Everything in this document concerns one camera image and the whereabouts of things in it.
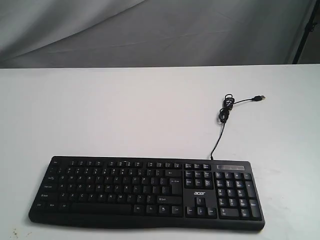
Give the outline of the black tripod stand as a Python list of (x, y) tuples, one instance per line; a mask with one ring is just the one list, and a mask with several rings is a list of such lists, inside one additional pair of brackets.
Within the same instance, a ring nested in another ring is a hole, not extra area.
[(319, 10), (319, 8), (320, 8), (320, 1), (316, 0), (314, 2), (312, 11), (309, 14), (307, 22), (304, 25), (302, 37), (299, 41), (299, 45), (296, 48), (296, 53), (295, 53), (294, 58), (292, 60), (293, 65), (296, 65), (299, 63), (299, 60), (300, 60), (301, 55), (303, 53), (304, 47), (305, 47), (306, 42), (308, 40), (308, 36), (310, 33), (312, 33), (314, 31), (316, 25), (318, 24), (317, 22), (315, 22), (315, 18), (316, 18), (317, 11)]

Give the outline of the grey backdrop cloth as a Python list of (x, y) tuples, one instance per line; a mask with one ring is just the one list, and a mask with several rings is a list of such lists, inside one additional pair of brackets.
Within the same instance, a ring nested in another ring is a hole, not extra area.
[(313, 0), (3, 0), (2, 68), (278, 65)]

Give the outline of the black acer keyboard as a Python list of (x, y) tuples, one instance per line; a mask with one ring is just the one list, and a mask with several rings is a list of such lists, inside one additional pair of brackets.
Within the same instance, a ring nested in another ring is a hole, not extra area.
[(28, 213), (34, 223), (260, 231), (247, 161), (54, 156)]

